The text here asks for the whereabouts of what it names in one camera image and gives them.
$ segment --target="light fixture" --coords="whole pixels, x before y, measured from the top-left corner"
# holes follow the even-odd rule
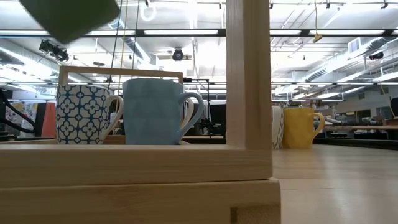
[[[375,78],[372,80],[372,82],[382,82],[382,81],[390,80],[390,79],[397,78],[397,77],[398,77],[398,72],[393,72],[390,74],[382,75],[379,78]]]
[[[271,85],[290,85],[291,82],[271,82]]]
[[[8,84],[18,84],[18,85],[49,85],[51,82],[17,82],[17,83],[8,83]]]
[[[398,85],[398,82],[379,82],[378,85]]]
[[[385,30],[318,30],[319,35],[381,35]]]
[[[270,35],[300,35],[301,30],[270,30]]]
[[[91,31],[86,36],[115,36],[115,35],[135,35],[136,31],[134,30],[95,30]]]
[[[145,30],[145,35],[217,35],[218,30]]]
[[[73,77],[71,77],[70,75],[68,76],[68,78],[69,78],[70,80],[72,80],[72,81],[77,82],[77,83],[81,83],[81,82],[82,82],[82,81],[79,80],[78,78],[73,78]]]
[[[363,88],[365,88],[365,87],[362,86],[362,87],[353,88],[353,89],[351,89],[351,90],[345,91],[344,94],[353,93],[353,92],[355,92],[355,91],[362,90]]]
[[[0,30],[0,35],[45,36],[50,34],[45,30]]]
[[[344,83],[337,83],[337,85],[361,85],[361,86],[364,86],[364,85],[373,85],[373,83],[346,83],[346,82],[344,82]]]
[[[317,98],[318,99],[325,99],[325,98],[330,98],[330,97],[333,97],[333,96],[337,96],[339,94],[340,93],[324,93],[322,95],[317,96]]]
[[[344,100],[322,100],[322,102],[344,102]]]

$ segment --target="ceiling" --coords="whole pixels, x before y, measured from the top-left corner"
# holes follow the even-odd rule
[[[219,0],[151,0],[150,7],[145,1],[123,0],[121,20],[128,29],[224,29],[225,3],[219,8]],[[398,0],[388,1],[389,6],[381,9],[382,1],[370,0],[331,0],[326,8],[326,0],[317,0],[317,27],[319,29],[395,29],[398,27],[396,14]],[[272,29],[314,29],[316,21],[313,0],[273,0],[270,10]],[[0,30],[37,30],[42,29],[33,18],[25,12],[16,0],[0,0]],[[99,29],[110,29],[105,25]],[[354,37],[325,37],[317,43],[313,38],[270,38],[272,81],[289,82],[297,72],[306,72],[321,65],[338,53],[347,50],[348,42]],[[41,38],[9,38],[25,49],[39,56],[56,62],[52,57],[39,51]],[[157,68],[183,72],[187,77],[210,78],[214,82],[226,81],[226,39],[225,37],[140,37],[137,43],[147,55],[157,56]],[[133,51],[121,40],[115,38],[81,38],[69,45],[63,45],[71,60],[67,65],[93,66],[101,62],[105,67],[132,68]],[[174,49],[182,49],[189,60],[175,62],[170,58]],[[134,68],[140,62],[134,58]],[[347,75],[355,72],[352,61],[350,65],[337,72]],[[142,66],[138,68],[156,69]],[[84,75],[93,81],[102,82],[106,77]]]

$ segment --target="light wood surface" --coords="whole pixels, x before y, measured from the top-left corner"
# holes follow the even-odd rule
[[[183,75],[181,72],[166,72],[153,70],[133,70],[124,68],[98,68],[98,67],[80,67],[80,66],[60,66],[59,85],[68,84],[68,74],[88,73],[88,74],[104,74],[104,75],[129,75],[138,77],[171,77],[178,78],[178,81],[183,84]]]
[[[227,1],[227,144],[271,156],[269,1]]]
[[[314,145],[274,151],[283,224],[395,224],[398,151]]]
[[[7,224],[280,223],[280,189],[276,180],[0,189],[0,217]]]
[[[1,145],[0,187],[259,180],[269,159],[226,145]]]

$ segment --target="wooden table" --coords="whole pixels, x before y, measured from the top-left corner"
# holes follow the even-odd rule
[[[397,222],[397,151],[314,145],[273,158],[283,224]]]

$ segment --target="wooden post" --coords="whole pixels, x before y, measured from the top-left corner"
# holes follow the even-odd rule
[[[271,151],[269,1],[229,0],[226,10],[227,143]]]

